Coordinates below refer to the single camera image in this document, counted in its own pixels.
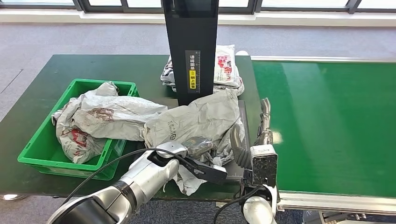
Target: window frame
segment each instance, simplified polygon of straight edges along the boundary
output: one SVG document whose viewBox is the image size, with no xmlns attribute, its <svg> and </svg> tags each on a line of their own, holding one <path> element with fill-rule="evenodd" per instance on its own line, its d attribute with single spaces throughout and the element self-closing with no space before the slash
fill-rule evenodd
<svg viewBox="0 0 396 224">
<path fill-rule="evenodd" d="M 89 0 L 75 0 L 85 13 L 135 13 L 163 14 L 163 8 L 129 7 L 127 0 L 120 0 L 121 6 L 91 6 Z M 219 7 L 219 14 L 253 14 L 257 0 L 248 0 L 247 7 Z"/>
</svg>

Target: green table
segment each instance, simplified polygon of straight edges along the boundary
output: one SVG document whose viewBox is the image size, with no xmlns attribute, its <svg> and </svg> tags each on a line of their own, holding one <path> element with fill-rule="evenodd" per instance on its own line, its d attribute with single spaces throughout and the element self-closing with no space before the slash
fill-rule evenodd
<svg viewBox="0 0 396 224">
<path fill-rule="evenodd" d="M 30 166 L 18 163 L 16 158 L 69 83 L 75 78 L 129 81 L 136 83 L 143 98 L 156 101 L 175 98 L 175 93 L 163 86 L 159 79 L 168 57 L 54 55 L 0 123 L 0 194 L 67 196 L 83 179 L 41 174 Z M 252 62 L 248 56 L 238 56 L 236 64 L 248 87 L 240 99 L 245 100 L 250 132 L 255 133 L 259 124 L 260 104 Z M 128 142 L 124 153 L 143 147 L 141 142 Z M 131 162 L 132 158 L 120 162 L 114 181 L 127 171 Z M 90 194 L 111 183 L 112 181 L 92 180 L 78 194 Z M 159 191 L 156 198 L 229 201 L 238 189 L 239 184 L 236 182 L 223 186 L 206 183 L 186 198 L 176 184 L 170 182 L 166 185 L 166 193 Z"/>
<path fill-rule="evenodd" d="M 167 59 L 53 56 L 0 123 L 0 194 L 65 196 L 82 181 L 43 175 L 16 161 L 72 79 L 131 81 L 143 98 L 174 98 L 171 89 L 159 81 Z M 279 154 L 278 208 L 396 215 L 396 63 L 334 58 L 252 60 L 236 57 L 246 87 L 240 99 L 246 103 L 251 142 L 259 122 L 259 99 L 271 101 L 271 129 L 282 137 L 274 144 Z M 142 147 L 142 143 L 129 142 L 125 153 Z M 131 161 L 120 162 L 114 179 Z M 79 194 L 110 183 L 90 181 Z M 170 182 L 166 193 L 160 191 L 156 198 L 229 201 L 238 188 L 238 183 L 206 183 L 186 198 Z"/>
</svg>

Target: black device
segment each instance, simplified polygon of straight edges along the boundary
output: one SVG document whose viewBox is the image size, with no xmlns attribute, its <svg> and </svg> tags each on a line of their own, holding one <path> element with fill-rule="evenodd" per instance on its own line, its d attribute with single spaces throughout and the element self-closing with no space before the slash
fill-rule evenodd
<svg viewBox="0 0 396 224">
<path fill-rule="evenodd" d="M 213 93 L 219 0 L 162 0 L 179 106 Z"/>
</svg>

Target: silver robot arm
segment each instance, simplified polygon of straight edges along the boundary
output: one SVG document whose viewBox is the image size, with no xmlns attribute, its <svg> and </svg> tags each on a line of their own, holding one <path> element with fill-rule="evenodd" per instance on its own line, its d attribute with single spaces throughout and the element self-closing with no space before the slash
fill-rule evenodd
<svg viewBox="0 0 396 224">
<path fill-rule="evenodd" d="M 158 146 L 182 157 L 186 149 L 175 142 Z M 150 157 L 159 155 L 163 164 Z M 119 181 L 91 195 L 77 198 L 62 205 L 47 224 L 124 224 L 142 204 L 179 170 L 179 161 L 170 154 L 146 151 L 139 157 Z"/>
</svg>

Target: package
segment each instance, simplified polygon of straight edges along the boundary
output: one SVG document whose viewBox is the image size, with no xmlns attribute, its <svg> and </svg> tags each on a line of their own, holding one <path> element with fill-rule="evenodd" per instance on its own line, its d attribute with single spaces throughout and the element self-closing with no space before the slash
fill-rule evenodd
<svg viewBox="0 0 396 224">
<path fill-rule="evenodd" d="M 165 85 L 172 87 L 172 90 L 176 92 L 171 57 L 169 57 L 160 79 Z M 232 90 L 237 96 L 245 91 L 245 86 L 235 64 L 235 45 L 216 46 L 213 93 L 223 90 Z"/>
<path fill-rule="evenodd" d="M 201 155 L 213 149 L 216 149 L 215 144 L 209 138 L 191 137 L 182 143 L 187 148 L 188 155 L 194 159 L 201 158 Z"/>
<path fill-rule="evenodd" d="M 230 141 L 229 129 L 238 120 L 240 120 L 240 115 L 236 93 L 232 90 L 225 90 L 198 98 L 188 106 L 179 106 L 161 113 L 157 118 L 146 122 L 143 137 L 147 147 L 156 147 L 168 141 L 188 142 L 190 151 L 195 148 L 191 146 L 199 146 L 199 142 L 207 142 L 206 140 L 208 140 L 217 145 L 216 156 L 214 158 L 210 157 L 209 160 L 212 164 L 224 165 L 227 161 L 233 159 L 231 146 L 226 141 L 227 139 Z M 243 139 L 245 137 L 244 128 L 241 128 L 241 130 L 240 137 Z M 202 148 L 196 156 L 209 148 Z M 205 182 L 196 178 L 183 166 L 180 166 L 174 180 L 180 191 L 188 196 Z"/>
<path fill-rule="evenodd" d="M 118 96 L 112 82 L 88 91 L 52 115 L 56 136 L 73 163 L 102 153 L 107 138 L 143 141 L 145 122 L 168 108 L 148 100 Z"/>
</svg>

